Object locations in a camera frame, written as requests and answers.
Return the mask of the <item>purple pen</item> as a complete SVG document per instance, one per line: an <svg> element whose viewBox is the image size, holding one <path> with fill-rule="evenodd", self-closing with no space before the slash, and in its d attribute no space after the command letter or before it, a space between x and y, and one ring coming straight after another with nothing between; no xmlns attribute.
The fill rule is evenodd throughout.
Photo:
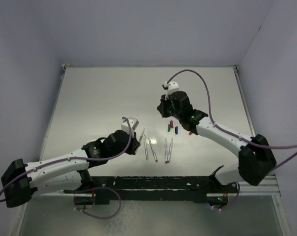
<svg viewBox="0 0 297 236"><path fill-rule="evenodd" d="M155 150L153 148L153 145L151 143L151 140L149 139L148 142L149 142L149 146L150 146L151 151L152 151L153 158L154 158L155 162L158 162L158 158L157 158L156 152L155 152Z"/></svg>

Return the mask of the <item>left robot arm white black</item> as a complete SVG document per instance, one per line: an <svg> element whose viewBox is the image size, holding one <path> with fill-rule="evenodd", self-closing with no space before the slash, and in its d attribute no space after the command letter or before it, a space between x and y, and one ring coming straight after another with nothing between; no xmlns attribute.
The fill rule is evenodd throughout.
<svg viewBox="0 0 297 236"><path fill-rule="evenodd" d="M106 138L89 142L71 154L47 162L14 160L1 177L3 189L0 191L0 202L6 202L8 208L21 206L31 200L34 193L39 191L39 184L44 181L106 164L124 153L135 155L139 147L136 133L130 135L117 130Z"/></svg>

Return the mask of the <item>green pen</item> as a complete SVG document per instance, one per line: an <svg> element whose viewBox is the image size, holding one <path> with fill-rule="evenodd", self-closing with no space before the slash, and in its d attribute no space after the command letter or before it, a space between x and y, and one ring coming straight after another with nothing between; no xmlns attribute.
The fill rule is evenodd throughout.
<svg viewBox="0 0 297 236"><path fill-rule="evenodd" d="M148 149L147 149L147 143L146 143L146 136L144 135L144 151L145 151L145 159L148 160Z"/></svg>

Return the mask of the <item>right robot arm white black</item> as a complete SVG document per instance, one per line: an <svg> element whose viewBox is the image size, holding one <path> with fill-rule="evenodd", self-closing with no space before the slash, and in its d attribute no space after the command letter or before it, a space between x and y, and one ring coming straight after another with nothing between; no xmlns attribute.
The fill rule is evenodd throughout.
<svg viewBox="0 0 297 236"><path fill-rule="evenodd" d="M181 126L195 135L208 138L226 148L238 158L238 163L231 166L220 166L209 181L214 192L221 192L230 183L245 181L257 186L276 166L276 159L267 139L262 135L255 137L233 137L218 129L208 114L192 107L184 91L176 91L166 97L162 95L157 110L163 118L173 117Z"/></svg>

